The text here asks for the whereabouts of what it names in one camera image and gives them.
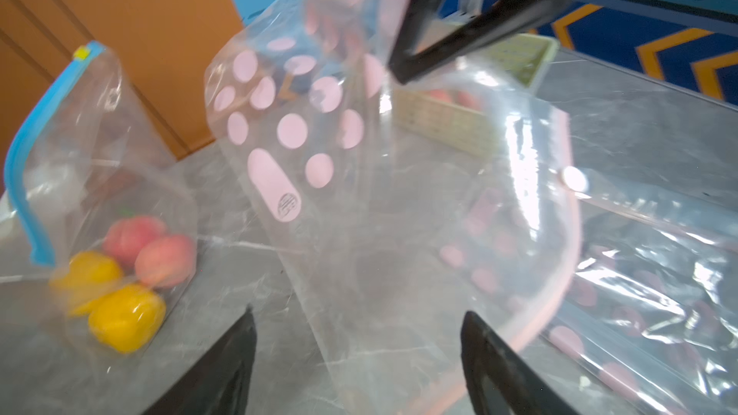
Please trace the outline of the yellow peach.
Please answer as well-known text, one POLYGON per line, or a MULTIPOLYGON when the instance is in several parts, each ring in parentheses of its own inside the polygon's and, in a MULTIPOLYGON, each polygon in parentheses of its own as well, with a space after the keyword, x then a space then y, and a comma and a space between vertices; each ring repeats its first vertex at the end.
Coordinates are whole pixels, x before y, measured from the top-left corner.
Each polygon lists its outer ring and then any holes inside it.
POLYGON ((160 295, 140 284, 129 284, 100 301, 88 317, 88 328, 100 343, 129 355, 157 334, 165 315, 160 295))
POLYGON ((49 285, 66 315, 81 317, 92 313, 124 277, 124 271, 112 257, 87 251, 75 255, 67 268, 56 271, 49 285))

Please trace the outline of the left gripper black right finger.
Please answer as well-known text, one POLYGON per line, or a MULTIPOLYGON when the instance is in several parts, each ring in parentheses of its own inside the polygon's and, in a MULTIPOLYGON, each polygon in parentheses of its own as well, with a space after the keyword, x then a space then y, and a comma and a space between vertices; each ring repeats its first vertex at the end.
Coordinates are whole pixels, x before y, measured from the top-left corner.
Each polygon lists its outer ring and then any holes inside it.
POLYGON ((461 362, 476 415, 577 415, 474 311, 460 330, 461 362))

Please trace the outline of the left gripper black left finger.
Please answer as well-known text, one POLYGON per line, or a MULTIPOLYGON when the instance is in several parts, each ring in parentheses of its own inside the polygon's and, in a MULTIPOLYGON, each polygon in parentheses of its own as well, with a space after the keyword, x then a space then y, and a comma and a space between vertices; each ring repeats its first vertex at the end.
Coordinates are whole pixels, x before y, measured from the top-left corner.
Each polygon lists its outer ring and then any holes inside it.
POLYGON ((256 350, 257 328, 248 307, 143 414, 245 414, 256 350))

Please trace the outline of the pink red peach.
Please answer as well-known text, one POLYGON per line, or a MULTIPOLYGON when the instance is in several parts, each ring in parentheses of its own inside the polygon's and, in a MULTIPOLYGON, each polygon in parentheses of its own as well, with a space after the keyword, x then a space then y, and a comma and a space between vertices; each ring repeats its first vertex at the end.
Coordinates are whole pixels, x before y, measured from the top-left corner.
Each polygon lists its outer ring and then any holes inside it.
POLYGON ((168 233, 165 222, 149 215, 118 220, 103 240, 103 251, 124 269, 132 269, 141 250, 168 233))

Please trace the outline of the clear blue-zipper zip bag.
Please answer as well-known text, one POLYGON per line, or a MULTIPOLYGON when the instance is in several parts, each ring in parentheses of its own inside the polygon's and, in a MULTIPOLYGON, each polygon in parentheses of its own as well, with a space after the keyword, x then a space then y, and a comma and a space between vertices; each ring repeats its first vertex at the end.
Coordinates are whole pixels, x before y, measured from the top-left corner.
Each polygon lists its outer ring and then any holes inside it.
MULTIPOLYGON (((15 135, 3 178, 3 357, 49 348, 106 369, 140 357, 158 332, 138 351, 117 353, 91 333, 90 314, 67 316, 49 285, 78 253, 108 256, 104 237, 121 219, 157 217, 165 236, 185 234, 197 247, 194 197, 113 50, 92 41, 75 51, 15 135)), ((125 277, 115 291, 145 286, 135 265, 119 266, 125 277)), ((165 319, 193 277, 171 288, 145 286, 165 301, 165 319)))

